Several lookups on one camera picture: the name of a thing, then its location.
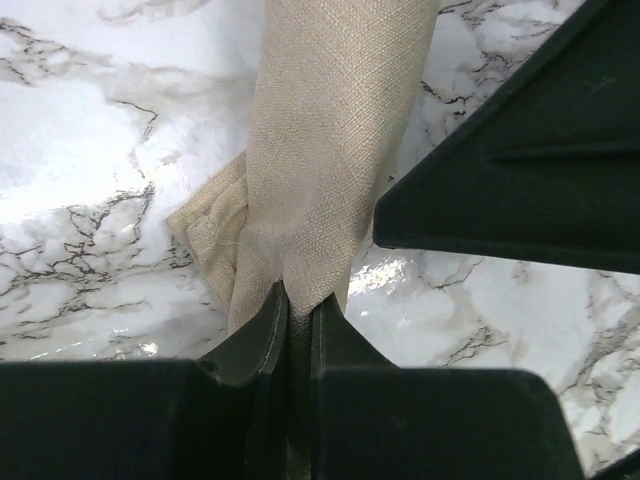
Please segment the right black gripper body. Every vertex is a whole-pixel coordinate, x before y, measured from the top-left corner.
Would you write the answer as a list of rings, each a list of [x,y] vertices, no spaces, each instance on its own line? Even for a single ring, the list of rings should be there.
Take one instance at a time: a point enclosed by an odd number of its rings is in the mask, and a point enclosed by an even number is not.
[[[375,208],[385,248],[639,269],[639,4],[587,1]]]

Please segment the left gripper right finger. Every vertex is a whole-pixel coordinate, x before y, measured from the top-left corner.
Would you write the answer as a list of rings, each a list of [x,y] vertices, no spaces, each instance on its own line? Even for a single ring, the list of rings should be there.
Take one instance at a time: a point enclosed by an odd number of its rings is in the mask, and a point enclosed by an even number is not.
[[[311,372],[325,368],[395,368],[345,318],[335,294],[314,308],[311,314]]]

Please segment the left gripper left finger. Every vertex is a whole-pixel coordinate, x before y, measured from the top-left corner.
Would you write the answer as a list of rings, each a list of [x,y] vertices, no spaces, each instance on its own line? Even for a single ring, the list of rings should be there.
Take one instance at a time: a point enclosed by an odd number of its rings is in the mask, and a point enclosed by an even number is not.
[[[243,388],[277,364],[287,338],[289,302],[281,282],[272,285],[258,313],[198,363],[221,385]]]

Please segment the beige cloth napkin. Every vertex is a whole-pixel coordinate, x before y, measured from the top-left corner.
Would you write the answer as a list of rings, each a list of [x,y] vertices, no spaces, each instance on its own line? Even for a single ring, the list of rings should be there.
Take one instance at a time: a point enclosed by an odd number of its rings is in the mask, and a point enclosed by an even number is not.
[[[167,220],[228,327],[282,282],[305,317],[344,296],[404,135],[435,1],[270,1],[245,150]]]

